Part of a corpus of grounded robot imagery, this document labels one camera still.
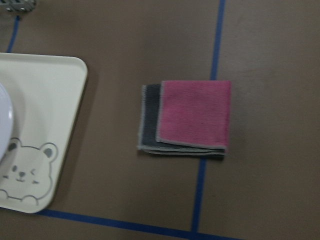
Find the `white ridged plate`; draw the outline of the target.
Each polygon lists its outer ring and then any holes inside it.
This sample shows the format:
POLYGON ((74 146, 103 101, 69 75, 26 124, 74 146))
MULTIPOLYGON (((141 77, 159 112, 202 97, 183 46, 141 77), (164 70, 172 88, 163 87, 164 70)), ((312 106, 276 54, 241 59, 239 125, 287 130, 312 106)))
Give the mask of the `white ridged plate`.
POLYGON ((0 159, 7 151, 14 124, 13 105, 6 88, 0 84, 0 159))

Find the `cream bear tray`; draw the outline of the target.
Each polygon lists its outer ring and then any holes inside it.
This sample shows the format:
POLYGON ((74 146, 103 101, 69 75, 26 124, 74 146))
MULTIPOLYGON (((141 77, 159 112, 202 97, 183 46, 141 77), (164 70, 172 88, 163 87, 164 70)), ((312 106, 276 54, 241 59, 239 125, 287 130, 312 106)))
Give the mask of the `cream bear tray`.
POLYGON ((0 161, 0 206, 33 214, 53 200, 88 69, 72 56, 2 53, 13 130, 0 161))

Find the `grey cloth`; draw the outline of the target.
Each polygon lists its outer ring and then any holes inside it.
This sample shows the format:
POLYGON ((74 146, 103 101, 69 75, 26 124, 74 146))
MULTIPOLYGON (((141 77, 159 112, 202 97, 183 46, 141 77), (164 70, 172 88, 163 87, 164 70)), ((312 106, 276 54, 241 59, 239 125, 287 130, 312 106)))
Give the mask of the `grey cloth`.
POLYGON ((183 146, 156 141, 158 115, 160 108, 160 84, 148 84, 142 87, 141 115, 138 131, 138 146, 140 151, 171 156, 195 156, 222 158, 224 149, 206 149, 193 146, 183 146))

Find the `pink cloth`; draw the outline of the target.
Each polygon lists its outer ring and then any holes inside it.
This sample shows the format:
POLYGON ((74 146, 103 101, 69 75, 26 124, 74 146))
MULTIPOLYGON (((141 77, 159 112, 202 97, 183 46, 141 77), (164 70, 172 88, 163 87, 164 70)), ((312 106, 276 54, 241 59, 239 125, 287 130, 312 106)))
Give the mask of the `pink cloth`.
POLYGON ((228 80, 165 80, 160 84, 156 141, 227 150, 231 88, 228 80))

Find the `aluminium frame post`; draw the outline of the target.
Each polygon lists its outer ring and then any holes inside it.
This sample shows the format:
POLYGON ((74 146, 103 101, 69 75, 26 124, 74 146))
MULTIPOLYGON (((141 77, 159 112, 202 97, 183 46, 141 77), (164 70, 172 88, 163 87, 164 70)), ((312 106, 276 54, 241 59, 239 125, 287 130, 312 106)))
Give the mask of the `aluminium frame post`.
POLYGON ((32 12, 37 3, 37 0, 0 0, 0 8, 9 13, 32 12))

